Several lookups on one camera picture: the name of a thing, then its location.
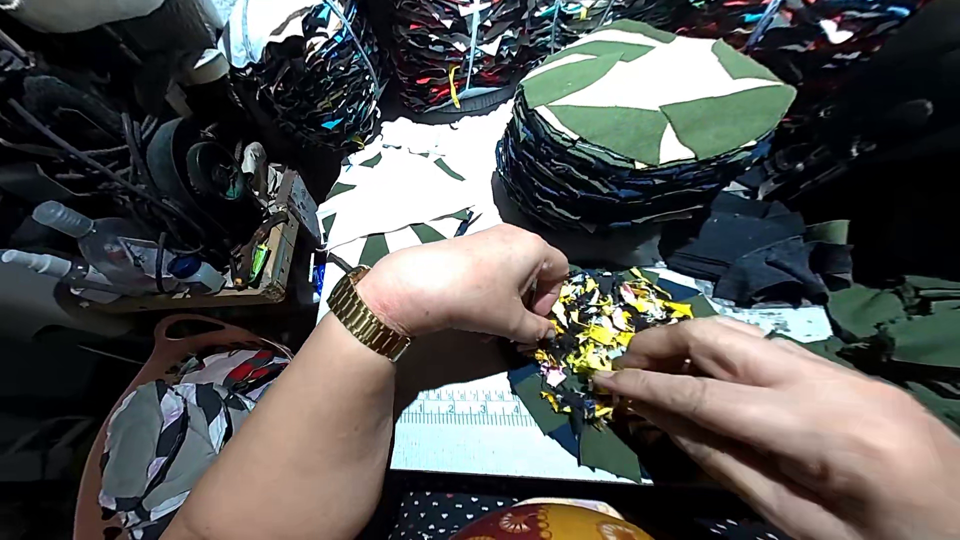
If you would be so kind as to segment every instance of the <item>plastic bottle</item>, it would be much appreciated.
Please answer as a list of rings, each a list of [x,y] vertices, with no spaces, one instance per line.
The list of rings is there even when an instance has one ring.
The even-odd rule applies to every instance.
[[[122,291],[110,283],[107,276],[96,268],[83,262],[70,261],[53,255],[39,255],[18,250],[6,250],[0,260],[7,264],[18,264],[38,274],[52,276],[70,285],[70,291],[81,298],[108,304],[120,298]]]
[[[177,257],[167,265],[167,271],[197,294],[216,294],[224,288],[227,278],[197,257]]]
[[[119,217],[90,219],[57,201],[41,203],[34,209],[37,223],[77,238],[80,253],[111,282],[126,285],[141,294],[156,292],[154,278],[131,259],[120,237],[138,238],[137,227]]]

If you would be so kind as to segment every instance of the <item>white ruler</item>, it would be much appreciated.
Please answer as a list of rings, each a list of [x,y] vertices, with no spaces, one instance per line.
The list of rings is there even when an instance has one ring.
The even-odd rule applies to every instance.
[[[581,467],[540,431],[502,373],[420,392],[396,422],[391,467],[632,483]]]

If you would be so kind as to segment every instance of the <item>green and white patchwork circle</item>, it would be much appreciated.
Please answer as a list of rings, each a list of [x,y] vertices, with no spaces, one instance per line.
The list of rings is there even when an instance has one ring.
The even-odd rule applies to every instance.
[[[621,20],[546,58],[520,88],[559,134],[638,168],[749,146],[783,119],[797,90],[714,39]]]

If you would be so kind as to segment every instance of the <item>gold wristwatch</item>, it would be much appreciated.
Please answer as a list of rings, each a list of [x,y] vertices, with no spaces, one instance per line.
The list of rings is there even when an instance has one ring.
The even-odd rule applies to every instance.
[[[393,331],[380,322],[370,308],[363,303],[357,294],[356,284],[370,272],[370,266],[360,265],[350,270],[348,274],[333,287],[329,300],[326,303],[330,311],[340,319],[360,343],[363,343],[375,353],[384,355],[391,362],[407,350],[413,338]]]

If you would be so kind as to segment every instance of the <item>orange patterned fabric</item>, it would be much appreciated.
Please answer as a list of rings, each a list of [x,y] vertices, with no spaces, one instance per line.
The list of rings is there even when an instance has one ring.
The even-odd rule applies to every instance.
[[[491,512],[450,540],[654,540],[642,529],[569,504],[524,504]]]

